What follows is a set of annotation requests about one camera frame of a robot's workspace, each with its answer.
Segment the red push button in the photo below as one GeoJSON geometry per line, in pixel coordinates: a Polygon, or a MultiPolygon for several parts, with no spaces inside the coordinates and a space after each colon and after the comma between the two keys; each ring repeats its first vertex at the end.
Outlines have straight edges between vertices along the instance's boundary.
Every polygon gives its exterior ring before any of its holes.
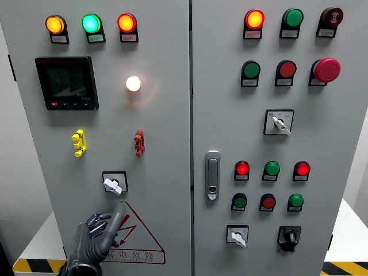
{"type": "Polygon", "coordinates": [[[264,194],[260,198],[259,210],[272,212],[276,205],[276,199],[273,194],[264,194]]]}
{"type": "Polygon", "coordinates": [[[297,71],[295,63],[287,61],[280,66],[280,74],[284,78],[290,78],[297,71]]]}
{"type": "Polygon", "coordinates": [[[313,71],[318,81],[332,82],[339,76],[341,66],[338,60],[327,57],[318,61],[313,71]]]}

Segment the electrical hazard warning sign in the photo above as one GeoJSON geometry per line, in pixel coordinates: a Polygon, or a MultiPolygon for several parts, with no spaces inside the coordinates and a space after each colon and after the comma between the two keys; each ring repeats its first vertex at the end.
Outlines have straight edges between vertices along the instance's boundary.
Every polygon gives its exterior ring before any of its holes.
{"type": "Polygon", "coordinates": [[[133,208],[127,202],[123,203],[125,217],[115,238],[120,246],[111,247],[104,262],[164,265],[165,250],[133,208]]]}

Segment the green indicator light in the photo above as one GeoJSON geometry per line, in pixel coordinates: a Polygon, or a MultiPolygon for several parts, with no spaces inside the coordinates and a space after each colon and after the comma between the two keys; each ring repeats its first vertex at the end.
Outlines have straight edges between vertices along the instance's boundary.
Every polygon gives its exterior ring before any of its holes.
{"type": "Polygon", "coordinates": [[[276,161],[271,161],[265,165],[264,170],[269,175],[277,175],[280,172],[280,165],[276,161]]]}
{"type": "Polygon", "coordinates": [[[290,27],[299,26],[303,22],[304,16],[301,10],[290,9],[287,10],[284,16],[284,21],[290,27]]]}
{"type": "Polygon", "coordinates": [[[235,199],[234,204],[238,208],[243,208],[244,206],[247,205],[247,200],[243,197],[239,197],[239,198],[235,199]]]}
{"type": "Polygon", "coordinates": [[[289,203],[293,207],[300,207],[304,203],[304,199],[301,194],[293,194],[289,197],[289,203]]]}
{"type": "Polygon", "coordinates": [[[95,14],[87,14],[82,19],[82,26],[87,33],[95,33],[101,27],[101,20],[95,14]]]}
{"type": "Polygon", "coordinates": [[[244,73],[248,78],[254,78],[258,76],[260,67],[257,63],[248,63],[244,68],[244,73]]]}

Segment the illuminated white light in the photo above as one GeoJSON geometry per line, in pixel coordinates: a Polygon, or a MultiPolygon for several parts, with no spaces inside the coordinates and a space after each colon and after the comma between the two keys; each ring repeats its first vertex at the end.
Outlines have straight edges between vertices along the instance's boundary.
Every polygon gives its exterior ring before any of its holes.
{"type": "Polygon", "coordinates": [[[132,92],[138,91],[140,88],[140,78],[138,78],[137,76],[130,76],[126,80],[126,87],[132,92]]]}

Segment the red indicator light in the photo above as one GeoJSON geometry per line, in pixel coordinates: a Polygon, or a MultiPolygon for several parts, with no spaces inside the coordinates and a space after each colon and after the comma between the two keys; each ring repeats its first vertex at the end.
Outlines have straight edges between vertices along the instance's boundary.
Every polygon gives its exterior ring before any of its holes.
{"type": "Polygon", "coordinates": [[[338,60],[332,57],[321,59],[314,67],[316,79],[320,82],[332,82],[340,74],[341,66],[338,60]]]}
{"type": "Polygon", "coordinates": [[[249,173],[249,164],[246,161],[239,161],[235,165],[235,170],[240,175],[246,175],[249,173]]]}
{"type": "Polygon", "coordinates": [[[250,10],[246,15],[246,25],[252,30],[257,30],[263,26],[265,15],[261,10],[250,10]]]}
{"type": "Polygon", "coordinates": [[[136,28],[137,20],[133,14],[123,13],[117,19],[117,25],[122,32],[130,33],[136,28]]]}
{"type": "Polygon", "coordinates": [[[311,171],[311,167],[306,161],[300,161],[296,163],[294,170],[298,175],[308,175],[311,171]]]}
{"type": "Polygon", "coordinates": [[[296,71],[297,71],[297,67],[293,62],[285,62],[280,67],[280,74],[284,78],[290,78],[291,76],[295,74],[296,71]]]}
{"type": "Polygon", "coordinates": [[[321,19],[327,27],[336,28],[343,21],[343,11],[338,7],[329,7],[322,12],[321,19]]]}
{"type": "Polygon", "coordinates": [[[276,205],[276,200],[274,198],[267,198],[263,201],[262,205],[268,209],[273,208],[276,205]]]}

